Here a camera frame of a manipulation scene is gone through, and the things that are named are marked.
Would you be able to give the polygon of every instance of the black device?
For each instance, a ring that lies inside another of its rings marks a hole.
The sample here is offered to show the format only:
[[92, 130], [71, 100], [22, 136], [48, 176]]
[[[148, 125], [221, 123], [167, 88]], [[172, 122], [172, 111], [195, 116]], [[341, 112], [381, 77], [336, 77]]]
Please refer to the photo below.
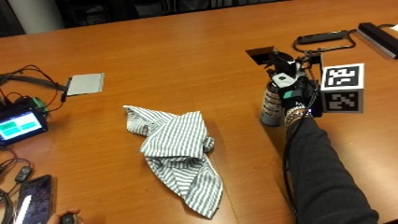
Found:
[[78, 224], [76, 214], [67, 213], [62, 217], [62, 224]]
[[370, 22], [362, 22], [358, 33], [393, 58], [398, 59], [398, 39], [381, 27]]
[[[305, 70], [312, 69], [314, 64], [320, 64], [321, 73], [322, 73], [322, 57], [321, 54], [310, 54], [304, 57], [298, 57], [294, 59], [289, 54], [284, 52], [272, 52], [271, 53], [271, 62], [267, 65], [275, 66], [275, 69], [268, 69], [268, 74], [272, 77], [275, 74], [285, 73], [290, 77], [296, 76], [297, 73], [297, 65], [300, 64], [301, 72], [306, 72]], [[324, 106], [322, 106], [322, 97], [318, 81], [310, 79], [308, 81], [298, 80], [298, 84], [304, 85], [304, 91], [301, 92], [301, 97], [304, 98], [305, 104], [309, 105], [312, 103], [312, 107], [309, 108], [313, 117], [322, 117], [324, 114]]]
[[0, 109], [0, 147], [48, 131], [48, 109], [42, 100], [20, 97]]
[[[294, 41], [294, 49], [300, 52], [325, 52], [336, 49], [352, 49], [356, 47], [356, 42], [350, 38], [350, 32], [348, 30], [341, 30], [341, 31], [333, 31], [333, 32], [326, 32], [321, 34], [314, 34], [314, 35], [301, 35], [296, 41]], [[338, 39], [348, 39], [350, 41], [349, 45], [345, 46], [337, 46], [332, 48], [320, 48], [320, 49], [300, 49], [297, 46], [298, 45], [308, 45], [308, 44], [314, 44], [314, 43], [321, 43], [326, 41], [333, 41]]]
[[15, 223], [48, 223], [52, 214], [52, 182], [52, 176], [43, 175], [22, 185]]
[[349, 34], [348, 30], [342, 31], [333, 31], [322, 34], [316, 35], [302, 35], [297, 38], [298, 44], [312, 44], [324, 41], [332, 41], [337, 39], [344, 39]]
[[15, 177], [16, 183], [24, 183], [28, 180], [30, 175], [32, 174], [34, 169], [30, 166], [24, 166]]

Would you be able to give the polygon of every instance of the wooden table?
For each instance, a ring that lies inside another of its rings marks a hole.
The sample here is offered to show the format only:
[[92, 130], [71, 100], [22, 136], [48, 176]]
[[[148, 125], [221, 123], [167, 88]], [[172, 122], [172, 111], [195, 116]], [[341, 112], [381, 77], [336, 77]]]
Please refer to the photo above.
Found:
[[[300, 56], [292, 48], [300, 35], [353, 29], [365, 21], [396, 23], [397, 7], [396, 0], [297, 0], [0, 39], [2, 73], [31, 63], [60, 83], [105, 73], [104, 91], [68, 97], [51, 114], [50, 132], [12, 147], [34, 162], [35, 176], [56, 177], [56, 209], [78, 206], [86, 223], [96, 224], [294, 223], [277, 152], [285, 128], [259, 121], [269, 78], [245, 50], [276, 46]], [[325, 53], [324, 60], [326, 66], [365, 63], [365, 113], [328, 114], [317, 121], [386, 222], [398, 218], [398, 63], [362, 36], [353, 38], [358, 46]], [[47, 102], [54, 93], [20, 82], [3, 91]], [[201, 111], [225, 187], [212, 221], [153, 175], [140, 152], [144, 137], [125, 129], [123, 105]], [[0, 152], [2, 161], [7, 157]], [[11, 188], [18, 170], [2, 188]]]

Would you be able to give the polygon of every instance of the striped cloth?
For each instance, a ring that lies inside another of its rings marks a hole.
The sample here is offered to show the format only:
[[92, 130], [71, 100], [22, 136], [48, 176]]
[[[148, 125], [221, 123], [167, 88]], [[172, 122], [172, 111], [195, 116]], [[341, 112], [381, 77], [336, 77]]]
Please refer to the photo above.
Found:
[[215, 146], [200, 112], [181, 116], [125, 105], [127, 130], [147, 136], [141, 146], [148, 165], [188, 206], [212, 219], [223, 182], [205, 152]]

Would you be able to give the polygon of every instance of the phone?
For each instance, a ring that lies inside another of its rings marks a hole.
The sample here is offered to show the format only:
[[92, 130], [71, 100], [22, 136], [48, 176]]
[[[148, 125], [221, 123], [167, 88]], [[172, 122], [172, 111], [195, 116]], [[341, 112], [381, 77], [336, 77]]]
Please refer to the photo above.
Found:
[[298, 42], [298, 44], [312, 44], [312, 43], [342, 39], [348, 35], [349, 35], [349, 31], [346, 31], [346, 30], [328, 32], [328, 33], [316, 34], [316, 35], [302, 35], [297, 38], [297, 42]]
[[15, 224], [47, 224], [52, 214], [52, 176], [27, 181], [20, 188]]

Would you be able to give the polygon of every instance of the cable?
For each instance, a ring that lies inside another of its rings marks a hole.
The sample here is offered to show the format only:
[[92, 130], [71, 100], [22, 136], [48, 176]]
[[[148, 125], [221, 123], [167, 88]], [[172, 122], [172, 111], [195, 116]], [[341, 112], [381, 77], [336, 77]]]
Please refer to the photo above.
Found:
[[14, 221], [12, 201], [11, 201], [10, 195], [2, 189], [0, 189], [0, 196], [2, 196], [3, 202], [6, 203], [6, 212], [4, 212], [2, 224], [12, 224], [12, 221]]
[[[48, 83], [48, 81], [43, 80], [42, 78], [16, 76], [18, 74], [24, 74], [26, 71], [39, 72], [48, 79], [50, 83]], [[66, 87], [62, 86], [59, 83], [56, 83], [52, 80], [52, 78], [50, 77], [50, 75], [34, 64], [30, 64], [30, 65], [24, 66], [23, 68], [18, 69], [16, 71], [14, 71], [11, 73], [2, 74], [0, 78], [2, 78], [0, 79], [0, 86], [3, 84], [6, 84], [10, 79], [14, 79], [14, 80], [27, 81], [27, 82], [31, 82], [34, 84], [39, 84], [39, 85], [43, 85], [46, 87], [51, 87], [52, 89], [55, 89], [55, 94], [54, 94], [54, 97], [52, 97], [50, 103], [47, 104], [47, 107], [51, 106], [51, 104], [54, 103], [54, 101], [58, 97], [58, 90], [64, 90], [66, 89]], [[3, 92], [2, 92], [2, 94], [4, 96], [6, 101], [8, 101], [10, 99], [8, 99], [7, 95]]]

